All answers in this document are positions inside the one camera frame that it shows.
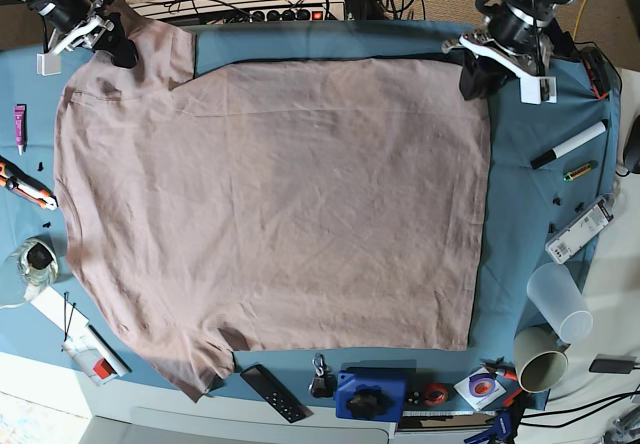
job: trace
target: blue cloth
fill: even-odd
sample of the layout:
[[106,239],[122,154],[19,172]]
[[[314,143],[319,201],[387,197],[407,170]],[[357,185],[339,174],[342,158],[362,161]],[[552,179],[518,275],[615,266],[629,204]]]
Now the blue cloth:
[[[459,35],[464,26],[430,22],[318,22],[252,23],[194,29],[198,34],[196,74],[243,60],[357,59],[365,57],[415,57],[438,54],[441,42]],[[60,93],[69,76],[90,58],[76,50],[65,54],[64,73],[39,77],[35,73],[36,48],[0,53],[0,154],[27,174],[52,186],[53,126]],[[554,61],[559,102],[532,106],[520,103],[519,86],[512,81],[489,100],[492,120],[492,164],[487,195],[483,249],[469,336],[463,352],[417,349],[337,349],[323,351],[334,370],[348,367],[403,368],[411,372],[411,388],[430,381],[454,384],[476,370],[480,359],[512,358],[517,330],[540,322],[528,304],[526,284],[533,270],[549,258],[544,252],[549,223],[558,229],[575,216],[574,208],[590,203],[613,183],[618,140],[619,96],[594,98],[584,68],[579,63]],[[27,104],[27,151],[18,157],[13,135],[13,106]],[[538,171],[529,161],[601,119],[608,119],[606,134]],[[595,171],[572,183],[562,174],[588,161]],[[44,170],[37,172],[42,162]],[[554,206],[554,197],[562,206]],[[43,224],[51,222],[45,229]],[[59,211],[42,211],[0,190],[0,257],[8,255],[24,239],[44,236],[53,241],[60,256],[65,253],[65,230]],[[570,262],[580,286],[595,250],[592,241]],[[170,388],[171,385],[111,333],[96,306],[61,259],[58,292],[70,292],[72,302],[96,330],[131,367],[125,380]],[[32,306],[0,311],[0,351],[65,367],[68,357],[60,353],[62,333]],[[329,399],[316,400],[307,393],[313,376],[311,359],[316,351],[237,352],[238,369],[256,362],[267,367],[303,404],[333,406]],[[513,383],[505,383],[513,389]],[[232,375],[218,384],[212,395],[259,399]],[[539,406],[544,404],[544,396]],[[438,410],[469,410],[458,396]]]

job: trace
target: clear plastic cup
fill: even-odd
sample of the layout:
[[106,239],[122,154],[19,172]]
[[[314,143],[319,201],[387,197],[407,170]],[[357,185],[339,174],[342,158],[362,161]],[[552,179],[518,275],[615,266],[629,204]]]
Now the clear plastic cup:
[[566,266],[552,262],[536,269],[527,284],[527,295],[567,344],[591,332],[593,316]]

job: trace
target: black marker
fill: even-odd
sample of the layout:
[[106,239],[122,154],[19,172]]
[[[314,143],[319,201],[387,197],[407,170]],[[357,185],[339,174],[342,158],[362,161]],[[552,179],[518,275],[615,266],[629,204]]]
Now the black marker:
[[538,169],[546,164],[549,164],[551,161],[555,161],[557,158],[568,154],[574,149],[577,149],[581,145],[589,142],[591,139],[598,137],[606,130],[607,125],[605,124],[605,121],[600,121],[590,128],[585,129],[580,134],[573,136],[571,139],[563,142],[562,144],[558,144],[550,151],[547,151],[540,157],[534,159],[533,161],[531,161],[531,167],[534,169]]

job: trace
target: orange box cutter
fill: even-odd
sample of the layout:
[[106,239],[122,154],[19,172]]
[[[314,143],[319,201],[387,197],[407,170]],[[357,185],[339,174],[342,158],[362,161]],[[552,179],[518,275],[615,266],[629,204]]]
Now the orange box cutter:
[[0,161],[0,186],[17,196],[31,201],[40,206],[42,209],[55,211],[58,208],[58,202],[46,189],[36,189],[27,184],[10,169],[6,162]]

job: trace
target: black remote control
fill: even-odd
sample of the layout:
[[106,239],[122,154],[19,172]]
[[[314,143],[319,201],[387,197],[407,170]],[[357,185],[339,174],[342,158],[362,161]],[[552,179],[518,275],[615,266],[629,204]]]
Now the black remote control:
[[306,408],[262,365],[245,369],[240,377],[290,424],[307,417]]

